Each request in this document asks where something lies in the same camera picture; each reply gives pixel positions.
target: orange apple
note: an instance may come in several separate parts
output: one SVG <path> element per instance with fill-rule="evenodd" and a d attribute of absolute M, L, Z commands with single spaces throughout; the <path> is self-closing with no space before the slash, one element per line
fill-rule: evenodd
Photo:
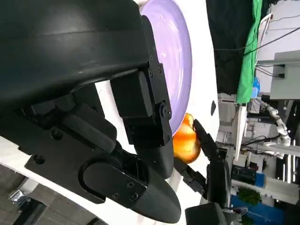
<path fill-rule="evenodd" d="M 193 116 L 186 113 L 180 128 L 173 137 L 174 156 L 187 164 L 194 162 L 201 151 L 193 123 Z"/>

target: tiled floor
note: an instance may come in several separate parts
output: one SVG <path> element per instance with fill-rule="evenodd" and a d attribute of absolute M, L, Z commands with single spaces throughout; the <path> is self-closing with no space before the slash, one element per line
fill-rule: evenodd
<path fill-rule="evenodd" d="M 19 216 L 9 194 L 22 182 L 23 176 L 0 165 L 0 225 L 12 225 Z M 35 225 L 86 225 L 95 215 L 51 189 L 38 185 L 30 197 L 47 206 Z M 97 225 L 106 225 L 99 221 Z"/>

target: white table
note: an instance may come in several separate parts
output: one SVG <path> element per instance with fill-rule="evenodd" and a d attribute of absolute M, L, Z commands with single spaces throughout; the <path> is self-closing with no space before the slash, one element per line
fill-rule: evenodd
<path fill-rule="evenodd" d="M 191 113 L 194 118 L 197 118 L 206 131 L 210 133 L 213 138 L 216 138 L 219 127 L 218 106 L 216 107 L 213 116 L 210 115 L 210 109 L 213 100 L 216 104 L 218 104 L 218 96 L 213 46 L 208 26 L 206 3 L 205 0 L 176 0 L 176 2 L 186 19 L 192 45 L 193 80 L 187 112 Z M 108 119 L 118 130 L 118 141 L 127 151 L 135 152 L 133 146 L 128 144 L 123 122 L 118 116 L 109 82 L 98 83 L 97 90 L 104 108 L 106 119 Z M 7 166 L 71 199 L 94 213 L 109 225 L 145 225 L 155 223 L 155 221 L 140 216 L 137 213 L 111 201 L 110 199 L 106 199 L 104 204 L 96 205 L 27 170 L 24 165 L 29 158 L 30 156 L 18 150 L 17 145 L 0 137 L 0 163 L 2 165 Z M 206 176 L 207 163 L 207 158 L 201 153 L 199 158 L 191 164 L 191 167 Z M 182 178 L 180 175 L 177 172 L 174 172 L 172 177 L 169 179 L 169 182 L 176 191 L 182 208 L 182 216 L 178 224 L 185 224 L 185 208 L 198 205 L 201 196 L 198 193 L 193 192 L 193 190 L 181 182 L 181 180 Z"/>
<path fill-rule="evenodd" d="M 235 144 L 235 161 L 239 160 L 240 147 L 242 144 L 242 139 L 246 133 L 245 128 L 247 128 L 247 106 L 239 105 L 237 106 L 237 111 L 232 122 L 232 142 Z"/>

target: plate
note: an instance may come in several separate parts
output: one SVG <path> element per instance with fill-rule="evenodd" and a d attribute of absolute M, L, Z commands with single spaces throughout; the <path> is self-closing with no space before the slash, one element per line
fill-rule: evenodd
<path fill-rule="evenodd" d="M 141 14 L 152 25 L 158 60 L 164 65 L 174 135 L 185 116 L 192 82 L 192 51 L 184 16 L 172 0 L 149 0 Z"/>

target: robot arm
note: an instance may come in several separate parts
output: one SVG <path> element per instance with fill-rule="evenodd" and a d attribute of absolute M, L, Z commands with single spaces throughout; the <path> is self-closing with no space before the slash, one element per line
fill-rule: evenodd
<path fill-rule="evenodd" d="M 25 167 L 88 199 L 110 198 L 178 222 L 172 116 L 151 24 L 132 0 L 5 0 L 0 7 L 0 135 Z M 94 82 L 110 80 L 127 138 L 122 149 Z"/>
<path fill-rule="evenodd" d="M 207 179 L 179 158 L 175 158 L 174 167 L 183 176 L 183 181 L 209 203 L 185 209 L 187 225 L 231 224 L 240 219 L 240 215 L 229 208 L 231 179 L 228 164 L 221 159 L 216 143 L 198 120 L 194 120 L 194 128 L 202 151 L 210 161 Z"/>
<path fill-rule="evenodd" d="M 278 110 L 274 109 L 272 106 L 263 102 L 260 99 L 257 100 L 261 104 L 262 109 L 268 110 L 270 117 L 275 120 L 277 131 L 279 133 L 279 136 L 277 138 L 270 140 L 269 142 L 265 142 L 264 145 L 271 146 L 277 144 L 277 145 L 289 147 L 291 145 L 291 138 L 289 137 L 285 123 L 281 120 L 281 117 L 278 115 Z"/>

